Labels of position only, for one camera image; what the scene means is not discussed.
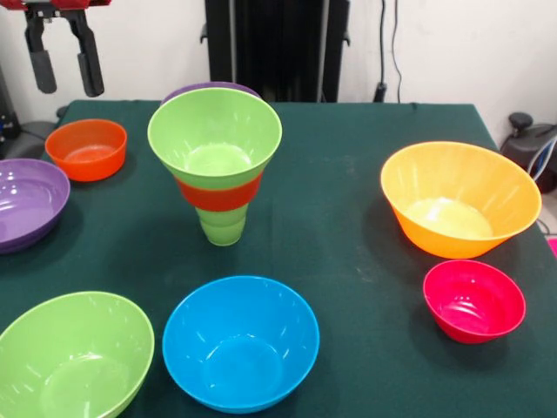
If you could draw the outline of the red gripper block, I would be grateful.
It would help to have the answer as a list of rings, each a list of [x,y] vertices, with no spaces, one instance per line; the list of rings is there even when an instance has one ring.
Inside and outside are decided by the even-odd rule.
[[[69,10],[67,20],[72,34],[77,38],[80,52],[77,54],[79,69],[85,94],[95,98],[104,93],[104,81],[97,54],[97,45],[93,31],[89,27],[83,10],[90,7],[108,6],[111,0],[1,0],[7,10],[26,10],[25,40],[30,53],[31,66],[37,82],[37,88],[45,94],[57,90],[50,61],[50,54],[44,48],[44,18],[40,10],[27,10],[31,6],[53,6],[58,10]]]

